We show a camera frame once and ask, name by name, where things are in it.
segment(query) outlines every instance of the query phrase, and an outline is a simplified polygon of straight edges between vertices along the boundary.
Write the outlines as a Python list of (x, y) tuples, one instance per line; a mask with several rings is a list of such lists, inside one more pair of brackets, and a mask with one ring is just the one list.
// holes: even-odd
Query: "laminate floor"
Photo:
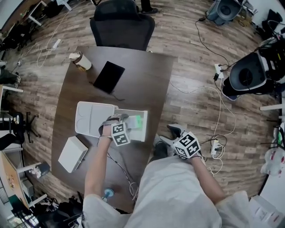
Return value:
[[(39, 31), (33, 35), (33, 42), (22, 51), (10, 50), (5, 57), (8, 69), (13, 69), (16, 62), (22, 59), (23, 65), (17, 68), (21, 75), (20, 88), (24, 93), (13, 93), (9, 100), (15, 110), (40, 117), (35, 120), (35, 130), (41, 138), (33, 138), (34, 143), (24, 143), (26, 164), (33, 161), (46, 161), (51, 165), (51, 146), (53, 121), (61, 86), (69, 65), (69, 53), (78, 45), (95, 46), (95, 40), (89, 25), (95, 7), (90, 1), (80, 1), (52, 37), (52, 34), (65, 16), (67, 9), (51, 19), (44, 19)], [(200, 142), (213, 135), (219, 117), (220, 100), (213, 81), (214, 64), (225, 64), (226, 61), (208, 51), (199, 41), (195, 22), (204, 15), (212, 1), (210, 0), (155, 0), (153, 7), (159, 9), (154, 15), (155, 30), (149, 42), (149, 49), (156, 53), (164, 53), (177, 57), (172, 71), (171, 84), (159, 124), (158, 133), (168, 135), (167, 124), (179, 123), (192, 131)], [(201, 39), (208, 48), (227, 58), (230, 64), (253, 51), (261, 42), (254, 35), (251, 27), (241, 27), (237, 21), (225, 26), (216, 26), (210, 21), (197, 22)], [(58, 48), (50, 51), (46, 61), (46, 45), (51, 48), (57, 39), (61, 39)], [(234, 113), (236, 127), (232, 134), (227, 135), (227, 145), (223, 156), (223, 167), (215, 175), (227, 194), (237, 190), (246, 190), (249, 196), (258, 193), (265, 176), (260, 173), (264, 163), (267, 147), (260, 145), (272, 139), (273, 123), (267, 119), (277, 119), (277, 111), (259, 110), (260, 106), (275, 104), (268, 96), (244, 95), (235, 102), (223, 98), (225, 105)], [(219, 125), (216, 134), (230, 133), (235, 124), (233, 115), (222, 105)], [(210, 157), (210, 144), (201, 145), (202, 152), (208, 157), (206, 165), (213, 172), (221, 166), (219, 160)], [(40, 180), (30, 177), (36, 192), (44, 191), (59, 201), (67, 200), (75, 195), (73, 189), (55, 178), (51, 173)]]

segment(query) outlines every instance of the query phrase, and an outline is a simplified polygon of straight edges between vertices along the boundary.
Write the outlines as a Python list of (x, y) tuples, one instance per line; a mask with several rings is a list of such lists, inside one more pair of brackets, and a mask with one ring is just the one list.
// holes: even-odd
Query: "black tablet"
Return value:
[(113, 92), (124, 71), (125, 68), (107, 61), (93, 85), (110, 94)]

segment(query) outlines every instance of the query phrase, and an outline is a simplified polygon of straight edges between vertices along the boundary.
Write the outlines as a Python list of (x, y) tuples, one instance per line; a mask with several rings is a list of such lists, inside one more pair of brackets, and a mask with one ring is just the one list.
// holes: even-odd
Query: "white cable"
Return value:
[[(221, 83), (220, 83), (220, 97), (221, 97), (221, 86), (222, 86), (222, 79), (221, 79)], [(221, 107), (222, 107), (222, 99), (220, 99), (220, 111), (219, 111), (219, 117), (218, 117), (218, 121), (217, 121), (217, 124), (216, 124), (216, 128), (215, 128), (215, 131), (214, 131), (214, 134), (213, 136), (216, 134), (216, 130), (217, 130), (217, 127), (218, 127), (218, 124), (219, 124), (219, 120), (220, 120), (220, 115), (221, 115)]]
[(197, 89), (195, 89), (195, 90), (193, 90), (193, 91), (191, 91), (191, 92), (185, 92), (185, 91), (182, 91), (182, 90), (178, 89), (176, 86), (174, 86), (171, 80), (170, 80), (170, 84), (171, 84), (174, 88), (176, 88), (177, 90), (179, 90), (181, 93), (184, 93), (184, 94), (192, 94), (192, 93), (195, 92), (196, 90), (199, 90), (199, 89), (202, 89), (202, 88), (208, 88), (208, 89), (215, 90), (215, 91), (218, 93), (219, 97), (220, 97), (220, 101), (223, 103), (223, 105), (225, 106), (225, 108), (226, 108), (226, 109), (234, 116), (234, 118), (235, 118), (235, 125), (234, 125), (233, 130), (232, 130), (230, 133), (227, 133), (227, 134), (220, 134), (220, 135), (226, 136), (226, 135), (229, 135), (229, 134), (231, 134), (232, 132), (234, 132), (234, 130), (235, 130), (235, 128), (236, 128), (236, 116), (235, 116), (234, 113), (232, 113), (232, 112), (230, 111), (230, 109), (228, 109), (228, 107), (224, 104), (221, 95), (219, 94), (219, 92), (218, 92), (215, 88), (212, 88), (212, 87), (209, 87), (209, 86), (202, 86), (202, 87), (199, 87), (199, 88), (197, 88)]
[[(110, 158), (111, 160), (113, 160), (118, 166), (120, 166), (120, 168), (121, 168), (121, 170), (123, 171), (123, 173), (125, 174), (125, 176), (126, 176), (126, 179), (127, 179), (127, 181), (129, 182), (129, 192), (130, 192), (130, 195), (133, 197), (133, 201), (134, 202), (136, 202), (136, 195), (137, 195), (137, 193), (138, 193), (138, 189), (139, 189), (139, 186), (138, 186), (138, 184), (136, 183), (136, 182), (130, 182), (130, 178), (128, 177), (128, 175), (127, 175), (127, 173), (126, 173), (126, 171), (124, 170), (124, 168), (116, 161), (116, 160), (114, 160), (112, 157), (111, 157), (111, 155), (107, 152), (107, 154), (108, 154), (108, 158)], [(137, 185), (137, 191), (134, 193), (134, 189), (133, 189), (133, 184), (136, 184)]]
[[(228, 134), (231, 134), (232, 132), (234, 132), (234, 130), (235, 130), (235, 128), (236, 128), (236, 116), (234, 115), (234, 113), (232, 113), (232, 112), (230, 111), (230, 109), (228, 109), (228, 107), (224, 104), (224, 102), (223, 102), (223, 100), (222, 100), (222, 97), (221, 97), (221, 85), (222, 85), (222, 80), (221, 80), (221, 82), (220, 82), (220, 93), (219, 93), (215, 88), (208, 87), (208, 86), (203, 86), (203, 87), (197, 88), (197, 89), (195, 89), (195, 90), (193, 90), (193, 91), (191, 91), (191, 92), (185, 92), (185, 91), (182, 91), (182, 90), (178, 89), (176, 86), (174, 86), (173, 83), (172, 83), (172, 81), (170, 81), (170, 84), (171, 84), (174, 88), (176, 88), (177, 90), (179, 90), (180, 92), (182, 92), (182, 93), (184, 93), (184, 94), (193, 93), (193, 92), (195, 92), (196, 90), (199, 90), (199, 89), (201, 89), (201, 88), (209, 88), (209, 89), (215, 90), (215, 91), (218, 93), (219, 97), (220, 97), (220, 111), (219, 111), (219, 117), (218, 117), (218, 121), (217, 121), (217, 124), (216, 124), (216, 127), (215, 127), (215, 131), (214, 131), (214, 135), (216, 134), (216, 130), (217, 130), (217, 127), (218, 127), (218, 124), (219, 124), (219, 120), (220, 120), (221, 106), (222, 106), (221, 103), (223, 103), (223, 105), (226, 107), (226, 109), (227, 109), (227, 110), (234, 116), (234, 118), (235, 118), (235, 125), (234, 125), (234, 128), (233, 128), (233, 130), (232, 130), (230, 133), (228, 133)], [(224, 153), (225, 153), (225, 147), (224, 147), (223, 145), (221, 145), (221, 146), (222, 146), (222, 152), (219, 154), (219, 156), (214, 157), (214, 156), (212, 155), (212, 158), (213, 158), (213, 159), (215, 159), (215, 160), (220, 160), (220, 161), (221, 161), (222, 165), (221, 165), (220, 169), (219, 169), (216, 173), (213, 173), (212, 169), (211, 169), (210, 167), (207, 167), (207, 169), (210, 171), (210, 173), (212, 173), (213, 176), (215, 176), (215, 175), (216, 175), (218, 172), (220, 172), (221, 169), (223, 168), (223, 161), (222, 161), (221, 158), (222, 158), (222, 156), (223, 156)]]
[[(77, 4), (77, 5), (74, 6), (72, 9), (76, 8), (77, 6), (79, 6), (80, 4), (82, 4), (83, 2)], [(48, 52), (47, 52), (47, 54), (46, 54), (46, 56), (45, 56), (45, 60), (47, 59), (47, 57), (48, 57), (48, 55), (49, 55), (49, 52), (50, 52), (50, 51), (54, 51), (54, 50), (56, 49), (56, 48), (50, 48), (50, 49), (49, 49), (49, 48), (48, 48), (48, 45), (49, 45), (51, 39), (53, 38), (54, 34), (56, 33), (58, 27), (61, 25), (61, 23), (63, 22), (63, 20), (65, 19), (65, 17), (66, 17), (69, 13), (70, 13), (70, 11), (68, 11), (68, 12), (64, 15), (64, 17), (63, 17), (62, 20), (60, 21), (59, 25), (57, 26), (57, 28), (54, 30), (54, 32), (53, 32), (51, 38), (49, 39), (48, 43), (46, 44), (45, 50), (48, 51)], [(42, 49), (40, 49), (40, 45), (39, 45), (38, 43), (35, 43), (27, 53), (22, 54), (22, 56), (21, 56), (20, 59), (23, 59), (23, 56), (27, 56), (27, 54), (28, 54), (28, 53), (33, 49), (33, 47), (36, 46), (36, 45), (37, 45), (37, 51), (41, 51), (40, 54), (39, 54), (39, 56), (38, 56), (38, 58), (37, 58), (37, 67), (41, 68), (41, 67), (44, 65), (44, 63), (45, 63), (45, 60), (43, 61), (43, 63), (42, 63), (40, 66), (38, 65), (39, 59), (40, 59), (40, 56), (41, 56), (41, 53), (42, 53), (42, 51), (43, 51)]]
[(220, 144), (220, 145), (222, 146), (222, 152), (221, 152), (220, 155), (217, 156), (217, 157), (214, 157), (214, 156), (212, 155), (212, 158), (215, 159), (215, 160), (220, 160), (220, 161), (221, 161), (221, 163), (222, 163), (221, 168), (220, 168), (216, 173), (213, 173), (212, 169), (211, 169), (210, 167), (207, 167), (207, 169), (209, 169), (210, 173), (212, 173), (213, 176), (215, 176), (215, 175), (216, 175), (218, 172), (220, 172), (220, 171), (222, 170), (222, 168), (223, 168), (223, 161), (222, 161), (221, 158), (222, 158), (222, 156), (224, 155), (225, 147), (224, 147), (222, 144)]

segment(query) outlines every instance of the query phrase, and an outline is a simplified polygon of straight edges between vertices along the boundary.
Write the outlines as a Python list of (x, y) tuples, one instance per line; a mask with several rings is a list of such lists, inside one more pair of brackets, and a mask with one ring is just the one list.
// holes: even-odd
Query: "dark brown table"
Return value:
[[(53, 125), (52, 174), (75, 190), (84, 193), (84, 181), (90, 159), (96, 151), (97, 138), (75, 132), (75, 114), (79, 101), (99, 102), (117, 105), (120, 109), (147, 110), (147, 136), (145, 142), (132, 141), (116, 147), (112, 142), (109, 153), (139, 183), (151, 153), (152, 143), (158, 128), (169, 79), (173, 57), (144, 51), (113, 47), (78, 47), (77, 50), (92, 62), (92, 68), (82, 72), (70, 63), (61, 88)], [(114, 95), (124, 101), (95, 88), (94, 82), (110, 61), (125, 68)], [(73, 173), (68, 173), (58, 162), (58, 158), (68, 137), (77, 137), (89, 148), (84, 160)], [(105, 186), (114, 189), (115, 196), (109, 204), (126, 212), (133, 211), (133, 201), (129, 193), (129, 183), (111, 159), (107, 160)]]

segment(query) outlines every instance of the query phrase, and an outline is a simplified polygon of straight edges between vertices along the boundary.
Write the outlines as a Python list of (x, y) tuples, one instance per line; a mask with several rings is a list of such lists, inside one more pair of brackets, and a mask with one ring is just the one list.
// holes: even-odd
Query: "blue object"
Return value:
[(103, 198), (109, 198), (109, 197), (112, 197), (112, 196), (114, 196), (114, 194), (115, 194), (115, 192), (114, 192), (114, 190), (112, 189), (112, 188), (106, 188), (105, 190), (104, 190), (104, 197)]

